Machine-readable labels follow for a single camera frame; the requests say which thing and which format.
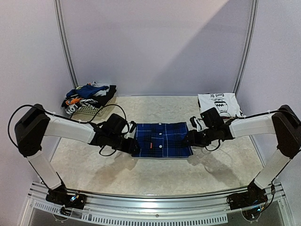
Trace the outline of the blue plaid flannel shirt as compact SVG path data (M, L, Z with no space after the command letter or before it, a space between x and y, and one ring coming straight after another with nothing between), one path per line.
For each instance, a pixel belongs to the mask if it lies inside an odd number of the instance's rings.
M140 150L135 158L188 158L192 148L184 142L188 133L185 122L137 124L135 139Z

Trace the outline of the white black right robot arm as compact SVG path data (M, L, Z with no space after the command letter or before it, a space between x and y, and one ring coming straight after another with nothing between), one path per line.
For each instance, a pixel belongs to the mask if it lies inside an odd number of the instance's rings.
M235 116L225 121L215 108L201 113L204 128L194 123L187 132L184 143L189 146L207 147L213 141L223 142L240 137L267 138L259 146L269 148L262 170L253 179L252 187L243 195L247 205L254 205L261 198L260 189L266 188L278 177L288 163L301 151L301 120L288 105L276 110L251 116Z

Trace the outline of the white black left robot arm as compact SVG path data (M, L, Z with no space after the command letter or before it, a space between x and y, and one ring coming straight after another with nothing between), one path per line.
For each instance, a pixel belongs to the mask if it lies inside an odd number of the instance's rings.
M28 105L29 110L16 123L14 132L19 153L25 157L59 204L66 204L70 194L49 160L42 152L42 140L46 136L63 137L89 145L124 153L140 150L135 139L136 123L113 113L108 120L76 121L46 111L42 105Z

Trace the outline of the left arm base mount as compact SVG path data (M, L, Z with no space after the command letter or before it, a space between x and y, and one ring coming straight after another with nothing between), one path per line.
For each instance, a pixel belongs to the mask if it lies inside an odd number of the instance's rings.
M46 195L46 201L64 206L65 208L73 208L83 210L86 204L87 196L78 192L68 192L65 185L58 188L49 189Z

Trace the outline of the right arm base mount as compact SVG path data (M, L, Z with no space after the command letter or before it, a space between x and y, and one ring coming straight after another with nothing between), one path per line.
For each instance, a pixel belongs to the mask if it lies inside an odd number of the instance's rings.
M270 204L273 202L276 193L275 185L271 183L270 188L272 194L272 199L270 203L268 203L268 197L265 188L264 189L259 188L255 184L254 179L247 186L246 192L230 194L229 196L227 196L226 202L230 206L231 210L242 209L242 208L264 203L264 206L260 209L260 211L262 212L266 208L268 208Z

